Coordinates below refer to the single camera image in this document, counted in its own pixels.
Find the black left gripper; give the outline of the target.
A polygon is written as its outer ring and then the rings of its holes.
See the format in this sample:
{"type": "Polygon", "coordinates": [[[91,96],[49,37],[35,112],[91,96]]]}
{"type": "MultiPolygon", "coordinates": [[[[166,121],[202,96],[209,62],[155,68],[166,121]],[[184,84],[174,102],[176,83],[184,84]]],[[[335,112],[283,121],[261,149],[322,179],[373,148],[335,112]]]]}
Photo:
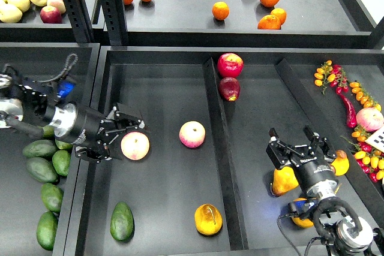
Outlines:
{"type": "Polygon", "coordinates": [[[130,132],[145,133],[146,125],[141,116],[128,111],[128,106],[115,103],[107,115],[88,109],[78,138],[73,142],[74,154],[96,164],[124,159],[121,141],[130,132]]]}

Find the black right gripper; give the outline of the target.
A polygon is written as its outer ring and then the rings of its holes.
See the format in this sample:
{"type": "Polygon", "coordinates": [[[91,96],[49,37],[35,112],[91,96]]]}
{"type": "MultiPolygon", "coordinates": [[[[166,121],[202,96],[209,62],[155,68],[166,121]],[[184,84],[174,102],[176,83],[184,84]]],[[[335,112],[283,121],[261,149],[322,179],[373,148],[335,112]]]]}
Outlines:
{"type": "Polygon", "coordinates": [[[311,144],[292,146],[279,140],[275,128],[271,128],[266,153],[277,170],[284,167],[293,169],[302,191],[335,191],[338,180],[331,168],[331,162],[337,156],[335,149],[324,141],[315,145],[319,143],[320,135],[308,125],[303,131],[311,144]]]}

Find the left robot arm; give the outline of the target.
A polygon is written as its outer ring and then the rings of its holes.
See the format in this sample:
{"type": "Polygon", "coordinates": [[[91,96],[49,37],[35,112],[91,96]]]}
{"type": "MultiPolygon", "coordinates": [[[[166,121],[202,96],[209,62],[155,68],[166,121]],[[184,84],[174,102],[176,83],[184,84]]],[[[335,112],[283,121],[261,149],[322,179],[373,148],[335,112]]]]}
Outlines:
{"type": "Polygon", "coordinates": [[[138,161],[150,148],[144,120],[128,114],[116,103],[104,115],[87,106],[67,101],[76,86],[69,73],[78,56],[67,56],[62,71],[48,80],[22,76],[6,64],[1,71],[1,128],[14,128],[37,139],[43,125],[54,128],[57,140],[72,144],[75,155],[99,163],[111,159],[138,161]]]}

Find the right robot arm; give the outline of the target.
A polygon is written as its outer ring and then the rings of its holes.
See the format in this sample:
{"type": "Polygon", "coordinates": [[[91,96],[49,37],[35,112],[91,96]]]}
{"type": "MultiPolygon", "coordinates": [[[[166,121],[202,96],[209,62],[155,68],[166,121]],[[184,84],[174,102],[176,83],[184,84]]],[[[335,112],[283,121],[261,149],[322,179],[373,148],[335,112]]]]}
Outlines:
{"type": "Polygon", "coordinates": [[[344,152],[335,150],[326,137],[304,127],[309,144],[291,145],[269,130],[266,153],[277,170],[290,167],[305,200],[288,204],[287,216],[309,220],[328,255],[372,255],[372,245],[383,251],[383,229],[371,228],[352,206],[336,195],[338,180],[332,162],[344,152]]]}

